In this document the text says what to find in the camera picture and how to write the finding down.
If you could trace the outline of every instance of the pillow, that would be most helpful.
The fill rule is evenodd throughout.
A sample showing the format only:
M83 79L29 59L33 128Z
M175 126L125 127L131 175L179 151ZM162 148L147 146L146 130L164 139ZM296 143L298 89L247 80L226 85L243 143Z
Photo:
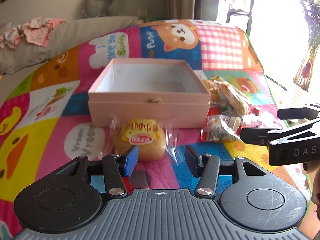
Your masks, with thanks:
M115 16L88 18L59 24L52 30L46 48L28 43L26 39L21 39L16 50L7 46L0 49L0 74L12 74L24 67L52 59L105 33L140 23L142 22L137 17Z

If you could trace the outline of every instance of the chair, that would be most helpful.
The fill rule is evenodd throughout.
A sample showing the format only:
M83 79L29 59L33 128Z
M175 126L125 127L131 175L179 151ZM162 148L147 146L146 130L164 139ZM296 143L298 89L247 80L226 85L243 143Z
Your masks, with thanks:
M247 16L248 17L248 23L247 23L247 30L246 33L249 36L251 31L251 23L252 23L252 8L254 5L254 0L250 0L250 11L244 12L242 10L233 10L229 8L228 14L227 14L227 23L230 23L230 17L233 16Z

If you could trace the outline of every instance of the yellow duck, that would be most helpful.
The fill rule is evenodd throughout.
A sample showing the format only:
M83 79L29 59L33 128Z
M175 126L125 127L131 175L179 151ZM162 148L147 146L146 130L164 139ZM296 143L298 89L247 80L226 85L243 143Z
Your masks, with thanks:
M12 114L6 117L0 123L0 135L4 135L12 130L12 128L17 124L21 117L21 109L17 106L14 106L12 109Z

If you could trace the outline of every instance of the gray ridged plate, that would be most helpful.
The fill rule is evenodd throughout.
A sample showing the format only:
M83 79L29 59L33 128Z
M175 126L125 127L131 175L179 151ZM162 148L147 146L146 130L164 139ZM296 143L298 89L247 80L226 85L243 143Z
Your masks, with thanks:
M187 189L134 189L111 200L90 224L63 234L24 229L16 240L308 240L297 228L269 234L236 226L214 201L199 199Z

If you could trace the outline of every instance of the blue gripper pad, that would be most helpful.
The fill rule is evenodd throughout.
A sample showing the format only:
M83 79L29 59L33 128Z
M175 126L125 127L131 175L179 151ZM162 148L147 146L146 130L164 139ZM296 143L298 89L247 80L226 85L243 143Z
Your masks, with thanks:
M139 158L139 148L138 148L138 146L135 146L131 150L131 152L128 154L127 161L124 165L124 176L125 177L131 176L133 169L135 168L135 166L137 164L138 158Z

